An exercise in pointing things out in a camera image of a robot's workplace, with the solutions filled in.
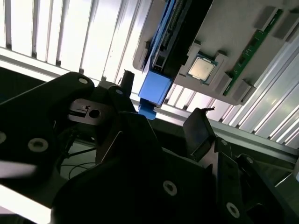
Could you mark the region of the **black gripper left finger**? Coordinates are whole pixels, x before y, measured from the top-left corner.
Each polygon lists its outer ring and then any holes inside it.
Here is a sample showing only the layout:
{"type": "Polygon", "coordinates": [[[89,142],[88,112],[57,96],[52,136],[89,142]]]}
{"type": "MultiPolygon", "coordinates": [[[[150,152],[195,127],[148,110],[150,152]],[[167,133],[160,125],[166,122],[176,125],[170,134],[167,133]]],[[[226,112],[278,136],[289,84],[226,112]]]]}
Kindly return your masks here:
{"type": "Polygon", "coordinates": [[[59,140],[65,130],[82,123],[93,126],[103,144],[112,130],[122,132],[116,158],[140,161],[150,174],[163,169],[165,159],[145,116],[138,114],[121,87],[94,87],[82,74],[69,72],[0,105],[0,183],[18,193],[31,195],[50,179],[63,153],[59,140]]]}

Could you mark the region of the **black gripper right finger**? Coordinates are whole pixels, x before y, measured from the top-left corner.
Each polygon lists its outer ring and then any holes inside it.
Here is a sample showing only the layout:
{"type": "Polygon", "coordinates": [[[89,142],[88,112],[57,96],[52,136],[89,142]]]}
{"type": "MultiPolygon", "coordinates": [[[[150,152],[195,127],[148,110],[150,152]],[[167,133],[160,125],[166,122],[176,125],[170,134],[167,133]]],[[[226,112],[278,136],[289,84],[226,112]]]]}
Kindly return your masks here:
{"type": "Polygon", "coordinates": [[[264,175],[256,161],[233,156],[231,145],[218,137],[196,108],[183,124],[189,158],[208,173],[218,218],[224,224],[297,224],[299,217],[264,175]]]}

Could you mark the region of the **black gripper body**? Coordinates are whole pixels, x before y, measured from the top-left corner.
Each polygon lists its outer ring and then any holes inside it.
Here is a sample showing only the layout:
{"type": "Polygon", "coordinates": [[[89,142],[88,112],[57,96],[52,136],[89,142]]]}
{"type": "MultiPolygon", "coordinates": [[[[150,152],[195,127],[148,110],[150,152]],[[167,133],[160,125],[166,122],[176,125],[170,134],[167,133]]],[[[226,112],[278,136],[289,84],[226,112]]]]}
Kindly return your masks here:
{"type": "Polygon", "coordinates": [[[69,180],[57,194],[53,224],[217,224],[210,170],[163,152],[163,169],[116,158],[69,180]]]}

